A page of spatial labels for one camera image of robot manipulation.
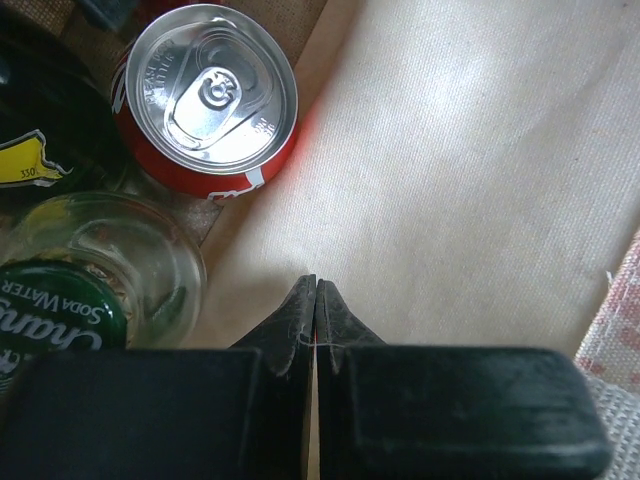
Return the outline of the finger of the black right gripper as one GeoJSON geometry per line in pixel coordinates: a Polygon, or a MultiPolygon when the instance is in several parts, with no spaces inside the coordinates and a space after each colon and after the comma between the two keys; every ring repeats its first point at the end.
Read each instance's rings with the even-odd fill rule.
{"type": "Polygon", "coordinates": [[[320,280],[316,297],[316,350],[319,365],[338,374],[347,348],[384,345],[385,342],[357,318],[337,286],[320,280]]]}

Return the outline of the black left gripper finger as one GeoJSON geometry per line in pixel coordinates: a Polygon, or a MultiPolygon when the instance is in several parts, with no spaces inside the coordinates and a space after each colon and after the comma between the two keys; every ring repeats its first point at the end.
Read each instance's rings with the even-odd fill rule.
{"type": "Polygon", "coordinates": [[[231,347],[259,350],[273,375],[307,374],[316,292],[315,275],[299,277],[280,306],[231,347]]]}

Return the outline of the canvas tote bag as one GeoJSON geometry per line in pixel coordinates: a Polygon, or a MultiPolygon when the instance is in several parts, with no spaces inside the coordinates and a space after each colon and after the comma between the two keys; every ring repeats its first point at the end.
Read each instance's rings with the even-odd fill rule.
{"type": "Polygon", "coordinates": [[[553,348],[639,475],[639,5],[237,1],[293,57],[302,132],[203,245],[191,348],[313,273],[393,343],[553,348]]]}

